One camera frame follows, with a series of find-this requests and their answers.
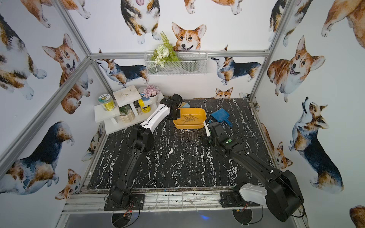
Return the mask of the yellow plastic storage box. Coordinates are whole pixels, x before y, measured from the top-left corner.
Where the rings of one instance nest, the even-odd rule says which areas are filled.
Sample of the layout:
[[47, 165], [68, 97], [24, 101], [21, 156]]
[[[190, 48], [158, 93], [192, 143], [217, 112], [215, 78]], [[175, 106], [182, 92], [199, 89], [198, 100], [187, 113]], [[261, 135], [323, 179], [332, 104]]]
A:
[[202, 129], [207, 118], [202, 108], [180, 108], [180, 118], [173, 120], [177, 129]]

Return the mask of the nails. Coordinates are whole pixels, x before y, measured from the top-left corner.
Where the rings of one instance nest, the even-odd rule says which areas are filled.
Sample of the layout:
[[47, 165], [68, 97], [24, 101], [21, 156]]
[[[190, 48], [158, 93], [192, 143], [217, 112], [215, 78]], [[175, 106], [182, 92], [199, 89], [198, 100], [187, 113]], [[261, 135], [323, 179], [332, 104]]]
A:
[[193, 125], [199, 123], [199, 117], [193, 114], [187, 114], [181, 116], [181, 122], [183, 125]]

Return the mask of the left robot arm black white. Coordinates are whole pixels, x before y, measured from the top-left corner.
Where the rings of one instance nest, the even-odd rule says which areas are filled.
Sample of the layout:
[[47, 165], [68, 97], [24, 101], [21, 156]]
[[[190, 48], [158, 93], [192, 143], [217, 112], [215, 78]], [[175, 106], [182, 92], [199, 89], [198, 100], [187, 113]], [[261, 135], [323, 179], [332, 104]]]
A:
[[136, 124], [130, 133], [131, 157], [116, 184], [109, 190], [105, 211], [130, 210], [133, 207], [132, 186], [133, 181], [140, 170], [141, 162], [146, 158], [155, 144], [153, 133], [164, 119], [176, 120], [180, 118], [179, 110], [182, 97], [174, 94], [170, 98], [160, 101], [156, 110], [141, 124]]

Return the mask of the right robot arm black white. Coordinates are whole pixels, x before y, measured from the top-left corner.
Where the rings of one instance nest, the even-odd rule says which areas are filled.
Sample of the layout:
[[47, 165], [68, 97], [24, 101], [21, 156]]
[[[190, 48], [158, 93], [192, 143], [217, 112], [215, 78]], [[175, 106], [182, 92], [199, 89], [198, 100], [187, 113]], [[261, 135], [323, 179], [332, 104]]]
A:
[[219, 122], [204, 126], [206, 133], [201, 136], [203, 147], [211, 147], [221, 155], [227, 155], [249, 171], [260, 183], [239, 185], [237, 193], [246, 202], [253, 202], [269, 209], [272, 215], [285, 222], [304, 204], [295, 175], [274, 168], [249, 152], [243, 142], [229, 137]]

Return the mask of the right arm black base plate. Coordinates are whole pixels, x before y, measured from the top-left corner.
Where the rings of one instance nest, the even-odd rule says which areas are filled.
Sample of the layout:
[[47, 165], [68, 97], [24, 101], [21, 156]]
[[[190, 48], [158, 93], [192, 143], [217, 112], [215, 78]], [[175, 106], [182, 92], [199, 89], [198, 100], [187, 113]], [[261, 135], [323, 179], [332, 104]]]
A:
[[223, 208], [234, 208], [234, 207], [259, 207], [259, 204], [254, 202], [245, 201], [238, 193], [236, 192], [220, 192], [220, 205]]

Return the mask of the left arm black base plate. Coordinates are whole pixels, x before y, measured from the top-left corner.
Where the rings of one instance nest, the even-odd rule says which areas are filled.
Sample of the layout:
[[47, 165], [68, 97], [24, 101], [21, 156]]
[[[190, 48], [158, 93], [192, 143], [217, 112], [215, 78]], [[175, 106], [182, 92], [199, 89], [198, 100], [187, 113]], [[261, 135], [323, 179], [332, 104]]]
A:
[[145, 194], [129, 194], [121, 202], [115, 202], [107, 195], [104, 200], [104, 211], [140, 211], [144, 207]]

